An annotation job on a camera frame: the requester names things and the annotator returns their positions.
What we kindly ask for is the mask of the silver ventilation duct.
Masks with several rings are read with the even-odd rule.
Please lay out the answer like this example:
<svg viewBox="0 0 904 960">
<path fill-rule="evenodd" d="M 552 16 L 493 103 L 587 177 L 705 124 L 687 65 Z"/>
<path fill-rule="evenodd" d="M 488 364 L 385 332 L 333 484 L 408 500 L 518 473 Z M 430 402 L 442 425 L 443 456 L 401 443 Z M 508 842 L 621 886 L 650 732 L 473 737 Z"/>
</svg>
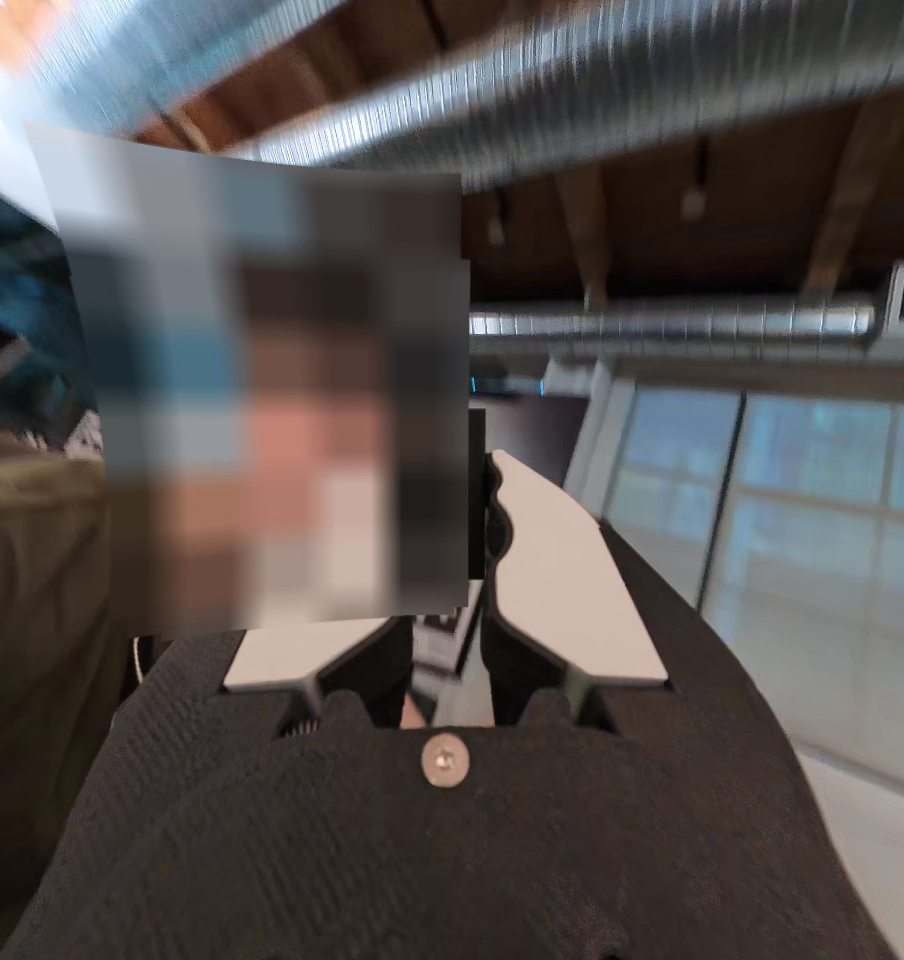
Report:
<svg viewBox="0 0 904 960">
<path fill-rule="evenodd" d="M 227 152 L 478 192 L 904 88 L 904 1 L 629 1 L 508 28 Z"/>
<path fill-rule="evenodd" d="M 473 354 L 685 354 L 724 347 L 791 353 L 869 344 L 883 328 L 883 314 L 871 296 L 855 293 L 626 298 L 601 309 L 570 301 L 522 302 L 472 307 L 469 336 Z"/>
</svg>

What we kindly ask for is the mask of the large window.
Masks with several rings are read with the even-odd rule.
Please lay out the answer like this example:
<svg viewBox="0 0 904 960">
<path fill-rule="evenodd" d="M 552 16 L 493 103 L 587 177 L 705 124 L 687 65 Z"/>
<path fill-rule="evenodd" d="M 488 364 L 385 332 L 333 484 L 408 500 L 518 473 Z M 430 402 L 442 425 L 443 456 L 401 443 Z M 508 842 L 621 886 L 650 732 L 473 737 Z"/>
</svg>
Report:
<svg viewBox="0 0 904 960">
<path fill-rule="evenodd" d="M 904 630 L 904 405 L 637 391 L 605 518 L 718 620 L 760 600 Z"/>
</svg>

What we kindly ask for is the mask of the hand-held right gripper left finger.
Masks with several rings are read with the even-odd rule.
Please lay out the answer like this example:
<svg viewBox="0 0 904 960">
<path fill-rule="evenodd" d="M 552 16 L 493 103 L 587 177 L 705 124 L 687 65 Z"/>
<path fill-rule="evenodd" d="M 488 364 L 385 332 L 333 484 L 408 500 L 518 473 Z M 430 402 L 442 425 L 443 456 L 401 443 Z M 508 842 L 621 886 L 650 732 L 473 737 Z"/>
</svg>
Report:
<svg viewBox="0 0 904 960">
<path fill-rule="evenodd" d="M 409 616 L 296 624 L 248 630 L 225 674 L 231 694 L 290 692 L 280 732 L 313 732 L 324 701 L 357 694 L 379 728 L 402 724 L 410 688 L 413 620 Z"/>
</svg>

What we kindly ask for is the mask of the person's olive jacket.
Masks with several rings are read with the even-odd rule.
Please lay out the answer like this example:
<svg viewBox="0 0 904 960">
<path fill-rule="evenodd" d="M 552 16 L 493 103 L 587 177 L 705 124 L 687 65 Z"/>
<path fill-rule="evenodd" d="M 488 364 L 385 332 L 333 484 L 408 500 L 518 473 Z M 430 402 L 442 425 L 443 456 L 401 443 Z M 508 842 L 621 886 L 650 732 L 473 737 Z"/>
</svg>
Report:
<svg viewBox="0 0 904 960">
<path fill-rule="evenodd" d="M 0 949 L 40 879 L 120 702 L 129 640 L 108 616 L 96 460 L 0 431 Z"/>
</svg>

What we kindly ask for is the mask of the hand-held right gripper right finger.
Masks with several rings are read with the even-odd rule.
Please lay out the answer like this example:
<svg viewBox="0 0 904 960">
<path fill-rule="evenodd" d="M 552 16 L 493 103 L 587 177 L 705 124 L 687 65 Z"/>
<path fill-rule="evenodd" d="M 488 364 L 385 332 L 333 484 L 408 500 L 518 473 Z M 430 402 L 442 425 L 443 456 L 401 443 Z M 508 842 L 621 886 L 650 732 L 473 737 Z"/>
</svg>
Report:
<svg viewBox="0 0 904 960">
<path fill-rule="evenodd" d="M 573 720 L 601 690 L 661 691 L 669 672 L 599 522 L 505 450 L 486 457 L 481 655 L 494 724 L 516 726 L 540 690 Z"/>
</svg>

